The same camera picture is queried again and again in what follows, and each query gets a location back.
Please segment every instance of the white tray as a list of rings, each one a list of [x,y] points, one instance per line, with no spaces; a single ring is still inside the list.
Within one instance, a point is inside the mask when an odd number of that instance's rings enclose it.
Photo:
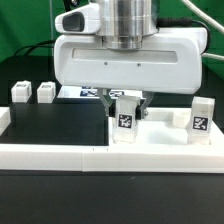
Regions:
[[[148,109],[135,144],[54,146],[0,144],[0,169],[224,173],[224,135],[212,123],[210,145],[187,145],[171,125],[176,110]]]

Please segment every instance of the white block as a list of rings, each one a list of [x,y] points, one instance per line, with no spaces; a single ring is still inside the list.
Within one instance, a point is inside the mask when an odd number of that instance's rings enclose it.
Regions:
[[[113,119],[113,140],[115,142],[133,143],[138,132],[138,121],[135,119],[136,107],[140,97],[120,96],[116,101],[116,115]]]
[[[11,123],[9,107],[0,107],[0,136]]]
[[[11,89],[13,103],[26,103],[32,95],[32,86],[29,81],[19,81]]]
[[[54,82],[42,82],[37,90],[38,103],[52,103],[56,95],[56,86]]]
[[[82,171],[82,152],[68,146],[0,144],[0,169]]]
[[[173,126],[175,128],[187,128],[190,122],[191,110],[173,112]]]
[[[188,129],[188,144],[208,145],[210,143],[214,106],[214,99],[194,97]]]

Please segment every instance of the black cable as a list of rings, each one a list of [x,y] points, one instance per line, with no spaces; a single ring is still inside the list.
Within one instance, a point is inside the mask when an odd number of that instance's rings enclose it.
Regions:
[[[69,0],[63,0],[63,2],[64,2],[65,11],[66,12],[71,11]]]
[[[211,31],[208,28],[208,26],[201,22],[201,21],[197,21],[197,20],[192,20],[192,18],[158,18],[157,19],[157,27],[161,28],[161,27],[176,27],[176,26],[181,26],[181,27],[190,27],[192,25],[200,25],[202,27],[204,27],[207,31],[207,44],[205,47],[205,50],[203,51],[203,53],[205,51],[208,50],[210,43],[211,43]]]
[[[37,47],[40,47],[40,48],[53,48],[53,46],[29,45],[29,46],[25,46],[25,47],[22,47],[22,48],[18,49],[18,50],[14,53],[14,56],[17,56],[17,54],[18,54],[20,51],[22,51],[22,50],[24,50],[24,49],[26,49],[26,48],[34,47],[34,46],[37,46]]]
[[[26,51],[26,53],[24,55],[29,55],[33,50],[35,50],[36,48],[38,48],[38,46],[43,46],[43,45],[47,45],[47,44],[54,44],[55,40],[47,40],[47,41],[43,41],[40,42],[36,45],[34,45],[33,47],[30,47],[30,49],[28,51]]]

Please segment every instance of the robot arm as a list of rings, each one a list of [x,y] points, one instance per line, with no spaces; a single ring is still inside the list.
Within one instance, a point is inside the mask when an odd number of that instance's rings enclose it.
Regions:
[[[158,6],[159,0],[91,0],[58,16],[56,28],[63,34],[54,52],[58,81],[98,89],[108,116],[112,106],[108,90],[143,91],[146,101],[141,106],[139,99],[122,96],[112,115],[119,124],[119,108],[131,108],[127,113],[132,114],[133,126],[136,117],[144,119],[154,92],[195,93],[201,85],[207,31],[157,29]]]

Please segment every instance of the black table surface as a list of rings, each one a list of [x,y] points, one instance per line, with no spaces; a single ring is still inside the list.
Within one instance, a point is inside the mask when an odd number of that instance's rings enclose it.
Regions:
[[[0,106],[10,106],[13,121],[4,142],[107,144],[107,121],[98,101],[40,106],[33,96],[25,106],[12,104],[10,88],[20,80],[32,80],[34,90],[42,81],[55,81],[52,58],[12,57],[0,64]],[[214,119],[221,129],[223,87],[223,80],[204,67],[196,95],[216,99]],[[157,94],[151,106],[190,107],[192,99]],[[57,120],[62,114],[64,123]],[[78,115],[85,123],[74,118]],[[24,128],[27,121],[31,123]],[[98,134],[85,132],[88,128]],[[223,209],[223,174],[0,171],[0,224],[223,224]]]

